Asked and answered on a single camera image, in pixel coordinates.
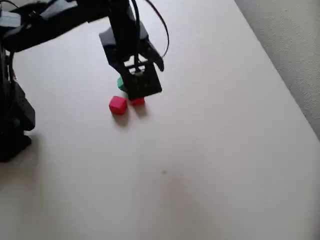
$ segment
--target black cable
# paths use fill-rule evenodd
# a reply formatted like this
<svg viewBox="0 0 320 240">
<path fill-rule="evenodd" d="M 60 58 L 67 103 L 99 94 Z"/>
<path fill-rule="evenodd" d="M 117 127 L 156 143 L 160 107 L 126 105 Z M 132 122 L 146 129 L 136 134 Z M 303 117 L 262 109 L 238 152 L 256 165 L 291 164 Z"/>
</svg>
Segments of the black cable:
<svg viewBox="0 0 320 240">
<path fill-rule="evenodd" d="M 137 5 L 136 0 L 131 0 L 134 13 L 135 13 L 135 40 L 136 40 L 136 51 L 134 54 L 134 66 L 135 70 L 140 72 L 139 69 L 139 49 L 140 49 L 140 15 L 139 15 L 139 8 Z"/>
<path fill-rule="evenodd" d="M 159 58 L 159 59 L 156 59 L 154 62 L 160 60 L 160 59 L 163 59 L 167 53 L 168 53 L 168 50 L 169 50 L 169 46 L 170 46 L 170 36 L 169 36 L 169 30 L 168 30 L 168 26 L 166 24 L 166 21 L 164 20 L 164 18 L 162 17 L 162 15 L 160 14 L 160 12 L 158 11 L 158 9 L 156 8 L 156 6 L 150 1 L 150 0 L 145 0 L 150 6 L 151 8 L 153 9 L 153 11 L 156 13 L 156 15 L 158 16 L 158 18 L 161 20 L 162 22 L 162 25 L 164 26 L 164 29 L 165 29 L 165 32 L 166 32 L 166 38 L 167 38 L 167 45 L 166 45 L 166 49 L 165 49 L 165 52 L 164 54 Z M 129 65 L 127 66 L 126 68 L 127 69 L 131 69 L 132 67 L 135 67 L 137 69 L 137 67 L 140 67 L 140 66 L 144 66 L 145 64 L 148 64 L 150 61 L 143 61 L 143 62 L 139 62 L 138 64 L 134 63 L 134 65 Z"/>
<path fill-rule="evenodd" d="M 153 9 L 153 11 L 156 13 L 156 15 L 158 16 L 158 18 L 161 20 L 162 25 L 164 26 L 165 32 L 166 32 L 166 37 L 167 37 L 167 46 L 166 46 L 166 50 L 164 52 L 164 54 L 162 55 L 162 59 L 167 55 L 168 50 L 169 50 L 169 45 L 170 45 L 170 37 L 169 37 L 169 30 L 168 30 L 168 26 L 164 20 L 164 18 L 161 16 L 160 12 L 158 11 L 158 9 L 156 8 L 156 6 L 150 1 L 150 0 L 145 0 L 150 7 Z"/>
<path fill-rule="evenodd" d="M 14 2 L 10 1 L 10 0 L 0 0 L 0 4 L 2 3 L 8 3 L 11 4 L 13 6 L 15 6 L 16 8 L 18 8 L 17 4 L 15 4 Z"/>
</svg>

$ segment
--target white table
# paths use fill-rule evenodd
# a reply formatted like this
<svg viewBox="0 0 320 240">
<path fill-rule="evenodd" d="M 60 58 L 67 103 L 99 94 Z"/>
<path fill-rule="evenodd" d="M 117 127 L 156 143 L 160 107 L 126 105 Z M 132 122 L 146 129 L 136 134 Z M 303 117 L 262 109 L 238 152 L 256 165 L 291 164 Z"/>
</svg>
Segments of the white table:
<svg viewBox="0 0 320 240">
<path fill-rule="evenodd" d="M 320 144 L 236 4 L 154 3 L 171 46 L 146 109 L 108 109 L 106 19 L 16 55 L 37 126 L 0 166 L 1 240 L 311 240 Z"/>
</svg>

